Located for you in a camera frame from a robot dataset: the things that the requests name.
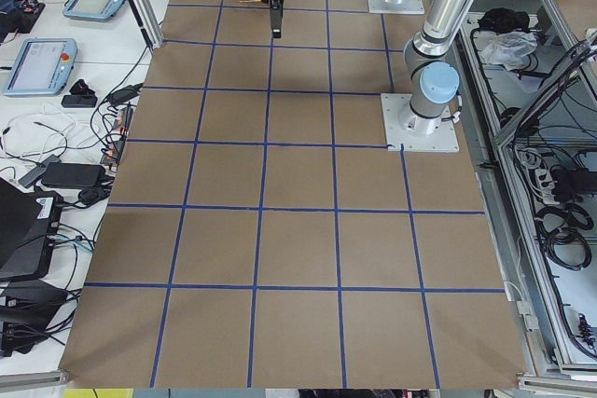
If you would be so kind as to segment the blue teach pendant near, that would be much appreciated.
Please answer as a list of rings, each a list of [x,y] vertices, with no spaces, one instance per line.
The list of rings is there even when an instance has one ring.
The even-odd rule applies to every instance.
[[[65,87],[77,55],[73,38],[29,38],[4,86],[7,97],[56,95]]]

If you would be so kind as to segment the black power adapter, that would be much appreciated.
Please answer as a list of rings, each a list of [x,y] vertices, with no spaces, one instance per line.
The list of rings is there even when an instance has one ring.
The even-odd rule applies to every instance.
[[[52,188],[80,189],[98,185],[104,175],[102,165],[50,162],[41,184]]]

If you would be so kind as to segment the black laptop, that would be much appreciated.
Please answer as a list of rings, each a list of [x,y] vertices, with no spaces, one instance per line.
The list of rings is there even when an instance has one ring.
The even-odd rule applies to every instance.
[[[24,193],[1,181],[2,282],[36,280],[48,274],[61,202],[55,191]]]

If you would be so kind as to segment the blue teach pendant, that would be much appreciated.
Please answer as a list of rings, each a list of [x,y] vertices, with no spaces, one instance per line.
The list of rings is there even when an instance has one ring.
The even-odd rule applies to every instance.
[[[56,95],[65,87],[77,55],[73,38],[29,38],[4,86],[7,97]]]
[[[126,0],[68,0],[62,14],[69,19],[109,21]]]

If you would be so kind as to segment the blue teach pendant far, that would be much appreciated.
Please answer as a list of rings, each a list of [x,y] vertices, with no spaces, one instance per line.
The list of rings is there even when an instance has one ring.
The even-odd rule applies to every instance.
[[[109,21],[126,0],[68,0],[62,14],[69,19]]]

